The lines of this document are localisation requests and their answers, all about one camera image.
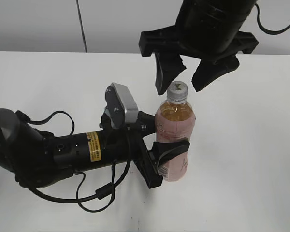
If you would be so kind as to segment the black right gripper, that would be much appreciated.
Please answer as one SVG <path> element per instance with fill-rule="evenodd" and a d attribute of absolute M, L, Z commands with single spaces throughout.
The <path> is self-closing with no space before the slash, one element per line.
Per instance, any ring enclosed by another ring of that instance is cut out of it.
<path fill-rule="evenodd" d="M 181 55 L 201 59 L 191 81 L 196 92 L 235 71 L 237 53 L 251 48 L 236 37 L 252 8 L 252 4 L 183 4 L 174 25 L 141 32 L 141 55 L 155 54 L 157 93 L 163 95 L 186 69 Z"/>

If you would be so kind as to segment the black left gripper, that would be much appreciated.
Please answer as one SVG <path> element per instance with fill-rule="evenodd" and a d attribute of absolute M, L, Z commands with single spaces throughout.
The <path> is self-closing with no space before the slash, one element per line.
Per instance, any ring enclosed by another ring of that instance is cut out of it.
<path fill-rule="evenodd" d="M 152 189 L 162 184 L 157 169 L 190 147 L 189 141 L 154 142 L 150 155 L 143 138 L 156 133 L 155 116 L 143 111 L 139 111 L 134 124 L 120 129 L 112 128 L 110 118 L 103 114 L 101 128 L 94 132 L 50 138 L 48 148 L 55 167 L 75 174 L 131 160 Z"/>

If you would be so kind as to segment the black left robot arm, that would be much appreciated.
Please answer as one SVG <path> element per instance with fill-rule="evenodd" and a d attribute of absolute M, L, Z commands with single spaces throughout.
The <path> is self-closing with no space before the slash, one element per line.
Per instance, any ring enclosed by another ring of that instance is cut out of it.
<path fill-rule="evenodd" d="M 71 177 L 78 172 L 133 161 L 149 188 L 162 184 L 159 168 L 190 146 L 183 138 L 174 143 L 154 142 L 148 150 L 143 138 L 154 134 L 155 118 L 139 112 L 137 120 L 120 129 L 111 126 L 103 114 L 100 130 L 56 137 L 54 134 L 34 129 L 22 112 L 0 109 L 0 126 L 7 148 L 0 144 L 0 167 L 11 171 L 7 160 L 11 155 L 36 188 L 44 188 Z"/>

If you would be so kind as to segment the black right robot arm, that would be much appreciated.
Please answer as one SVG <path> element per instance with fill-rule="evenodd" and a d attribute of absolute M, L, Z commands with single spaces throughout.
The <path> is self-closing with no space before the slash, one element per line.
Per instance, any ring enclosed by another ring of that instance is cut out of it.
<path fill-rule="evenodd" d="M 200 59 L 191 80 L 197 92 L 235 71 L 240 65 L 237 53 L 250 54 L 259 43 L 252 33 L 240 30 L 255 3 L 254 0 L 185 0 L 174 25 L 141 32 L 141 55 L 155 55 L 157 93 L 163 95 L 186 69 L 182 56 Z"/>

